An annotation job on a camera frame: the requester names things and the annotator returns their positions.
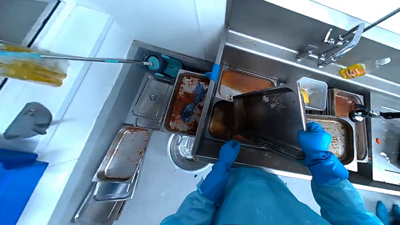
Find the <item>spray faucet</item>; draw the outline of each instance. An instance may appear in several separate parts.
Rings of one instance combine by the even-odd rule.
[[[304,58],[309,58],[318,61],[319,68],[329,65],[342,57],[348,51],[352,50],[360,41],[362,33],[368,31],[369,29],[373,28],[374,26],[378,25],[382,21],[388,19],[398,12],[400,12],[400,8],[380,18],[368,27],[365,27],[365,23],[360,23],[349,31],[339,35],[337,38],[329,38],[330,33],[333,30],[332,28],[330,28],[326,33],[325,38],[322,40],[322,43],[326,45],[333,45],[332,48],[320,54],[315,54],[314,50],[317,49],[318,46],[309,44],[306,51],[296,56],[296,60],[298,62],[301,62]]]

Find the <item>dish soap bottle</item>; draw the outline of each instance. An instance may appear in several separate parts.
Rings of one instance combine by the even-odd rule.
[[[351,79],[358,76],[362,76],[364,74],[370,73],[381,66],[388,64],[392,61],[391,58],[384,58],[381,60],[369,60],[364,63],[357,63],[352,66],[349,66],[340,71],[340,75],[344,79]]]

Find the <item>blue protective gown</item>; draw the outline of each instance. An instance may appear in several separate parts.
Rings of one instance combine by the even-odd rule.
[[[312,180],[311,188],[321,216],[299,202],[276,175],[260,169],[232,168],[219,207],[196,190],[161,225],[382,225],[373,213],[366,211],[362,197],[347,179],[322,185]]]

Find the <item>faucet handle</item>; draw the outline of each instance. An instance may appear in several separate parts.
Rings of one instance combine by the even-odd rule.
[[[312,44],[308,44],[307,46],[310,47],[309,50],[314,50],[314,49],[318,48],[318,46],[312,45]]]
[[[322,43],[331,45],[331,44],[335,44],[335,39],[334,38],[329,38],[330,33],[332,32],[332,28],[328,30],[328,32],[326,33],[325,39],[322,40]]]

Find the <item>faucet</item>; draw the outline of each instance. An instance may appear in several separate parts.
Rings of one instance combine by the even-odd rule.
[[[398,119],[400,118],[400,112],[379,112],[373,110],[357,109],[349,112],[351,121],[358,123],[364,121],[364,118],[384,118],[384,119]]]
[[[301,62],[304,58],[310,58],[312,60],[318,61],[319,68],[329,65],[335,62],[340,57],[342,57],[344,54],[346,54],[346,52],[352,50],[360,41],[362,33],[368,31],[369,29],[385,21],[386,19],[388,19],[389,17],[393,16],[398,12],[400,12],[400,8],[397,8],[393,12],[380,18],[379,20],[369,25],[368,27],[365,27],[365,23],[360,23],[359,25],[345,32],[344,34],[339,35],[337,38],[329,38],[330,33],[333,30],[332,28],[330,28],[326,33],[325,38],[322,40],[322,43],[326,45],[333,45],[332,48],[320,54],[315,54],[314,50],[317,49],[318,46],[309,44],[306,51],[296,56],[296,60],[298,62]]]

